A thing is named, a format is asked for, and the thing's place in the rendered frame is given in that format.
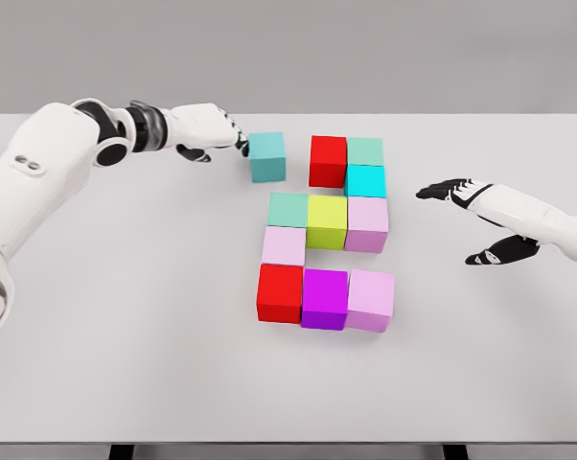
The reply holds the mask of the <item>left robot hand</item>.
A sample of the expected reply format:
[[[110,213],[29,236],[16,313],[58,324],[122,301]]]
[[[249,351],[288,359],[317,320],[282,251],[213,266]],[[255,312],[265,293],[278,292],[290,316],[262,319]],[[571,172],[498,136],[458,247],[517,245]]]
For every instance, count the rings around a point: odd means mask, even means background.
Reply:
[[[166,148],[175,148],[185,159],[209,163],[210,149],[237,149],[249,155],[246,134],[236,122],[214,103],[176,106],[164,111],[167,124]]]

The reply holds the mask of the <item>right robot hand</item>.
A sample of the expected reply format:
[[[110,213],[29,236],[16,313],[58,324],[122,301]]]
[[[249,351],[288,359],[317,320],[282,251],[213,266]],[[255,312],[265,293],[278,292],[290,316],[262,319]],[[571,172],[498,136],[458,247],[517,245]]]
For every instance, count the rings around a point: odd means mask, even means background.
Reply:
[[[506,226],[486,217],[475,208],[475,202],[481,195],[493,187],[492,183],[472,178],[453,178],[429,184],[416,193],[418,199],[437,199],[451,202],[454,205],[474,213],[495,227]],[[468,256],[466,265],[507,265],[534,257],[540,250],[539,243],[529,237],[514,233],[486,247],[482,251]]]

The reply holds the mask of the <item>teal blue cube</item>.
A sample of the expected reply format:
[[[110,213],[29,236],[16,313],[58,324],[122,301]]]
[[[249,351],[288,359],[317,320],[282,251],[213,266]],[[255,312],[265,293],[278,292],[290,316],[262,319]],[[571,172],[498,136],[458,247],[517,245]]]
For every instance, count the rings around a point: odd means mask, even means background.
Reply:
[[[284,133],[252,133],[249,136],[249,161],[253,183],[285,181],[287,154]]]

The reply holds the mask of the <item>bright cyan cube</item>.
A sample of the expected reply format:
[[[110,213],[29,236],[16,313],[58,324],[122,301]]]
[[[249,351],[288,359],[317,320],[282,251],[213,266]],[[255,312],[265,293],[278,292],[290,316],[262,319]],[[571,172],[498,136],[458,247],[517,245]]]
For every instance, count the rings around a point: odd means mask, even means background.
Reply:
[[[386,198],[385,168],[349,165],[345,176],[344,195]]]

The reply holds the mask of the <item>light pink cube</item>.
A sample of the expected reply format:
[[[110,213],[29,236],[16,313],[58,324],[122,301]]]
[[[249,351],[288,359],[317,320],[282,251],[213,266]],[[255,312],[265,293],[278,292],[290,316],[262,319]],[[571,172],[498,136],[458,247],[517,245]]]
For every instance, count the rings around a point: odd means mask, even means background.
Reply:
[[[387,200],[382,197],[348,197],[346,251],[379,254],[389,232]]]
[[[393,317],[394,290],[395,277],[392,274],[353,269],[345,327],[384,333]]]
[[[305,228],[281,226],[265,228],[263,264],[304,266],[305,257]]]

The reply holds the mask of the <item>mint green cube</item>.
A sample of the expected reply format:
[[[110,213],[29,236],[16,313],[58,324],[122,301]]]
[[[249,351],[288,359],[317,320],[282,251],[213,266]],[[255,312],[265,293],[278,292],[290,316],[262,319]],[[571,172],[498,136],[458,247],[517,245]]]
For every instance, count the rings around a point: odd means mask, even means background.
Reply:
[[[381,138],[348,137],[347,162],[349,165],[384,165],[383,141]]]
[[[306,194],[272,192],[270,195],[267,225],[306,228],[309,196]]]

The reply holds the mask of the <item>red cube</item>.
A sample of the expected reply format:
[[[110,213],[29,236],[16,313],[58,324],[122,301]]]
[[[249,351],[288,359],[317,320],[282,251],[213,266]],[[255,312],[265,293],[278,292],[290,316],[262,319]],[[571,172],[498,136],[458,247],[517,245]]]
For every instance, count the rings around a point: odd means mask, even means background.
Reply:
[[[258,319],[263,322],[299,324],[301,321],[304,267],[262,264],[256,296]]]
[[[347,138],[313,135],[309,185],[318,188],[342,188],[346,169]]]

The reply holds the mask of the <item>yellow-green cube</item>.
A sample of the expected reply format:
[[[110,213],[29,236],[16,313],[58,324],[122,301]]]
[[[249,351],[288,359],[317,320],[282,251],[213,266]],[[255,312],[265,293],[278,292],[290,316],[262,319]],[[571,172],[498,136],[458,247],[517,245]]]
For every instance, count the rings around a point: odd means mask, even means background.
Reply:
[[[343,250],[348,230],[348,201],[344,196],[310,195],[306,246]]]

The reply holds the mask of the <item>magenta purple cube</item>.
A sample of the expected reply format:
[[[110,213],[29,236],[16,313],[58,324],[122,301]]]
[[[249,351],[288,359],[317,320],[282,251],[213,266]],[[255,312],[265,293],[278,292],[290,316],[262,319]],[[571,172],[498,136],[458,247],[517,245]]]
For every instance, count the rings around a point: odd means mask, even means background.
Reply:
[[[342,331],[348,314],[348,286],[347,271],[306,268],[301,326]]]

